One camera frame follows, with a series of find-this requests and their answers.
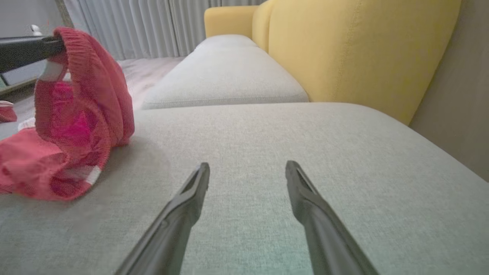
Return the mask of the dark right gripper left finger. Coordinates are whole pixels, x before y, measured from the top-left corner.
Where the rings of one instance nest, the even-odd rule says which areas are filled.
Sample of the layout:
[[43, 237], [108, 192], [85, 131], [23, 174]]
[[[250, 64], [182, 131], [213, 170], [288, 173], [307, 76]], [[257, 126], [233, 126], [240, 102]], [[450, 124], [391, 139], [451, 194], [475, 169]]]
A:
[[180, 274], [191, 229], [201, 215], [209, 177], [209, 164], [199, 164], [139, 239], [117, 275]]

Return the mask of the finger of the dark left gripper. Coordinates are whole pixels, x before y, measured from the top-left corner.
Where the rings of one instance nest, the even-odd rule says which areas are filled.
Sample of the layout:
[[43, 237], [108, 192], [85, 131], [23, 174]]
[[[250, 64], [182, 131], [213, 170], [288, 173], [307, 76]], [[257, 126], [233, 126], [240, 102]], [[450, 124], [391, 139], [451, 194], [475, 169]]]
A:
[[33, 64], [65, 52], [60, 37], [25, 36], [0, 39], [0, 73]]

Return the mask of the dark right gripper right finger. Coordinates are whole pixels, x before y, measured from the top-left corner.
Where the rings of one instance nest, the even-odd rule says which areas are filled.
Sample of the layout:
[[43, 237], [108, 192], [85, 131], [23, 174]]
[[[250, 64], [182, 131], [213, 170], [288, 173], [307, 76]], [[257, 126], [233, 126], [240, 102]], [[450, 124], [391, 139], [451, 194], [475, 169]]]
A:
[[369, 258], [299, 163], [286, 163], [293, 215], [304, 227], [315, 275], [377, 275]]

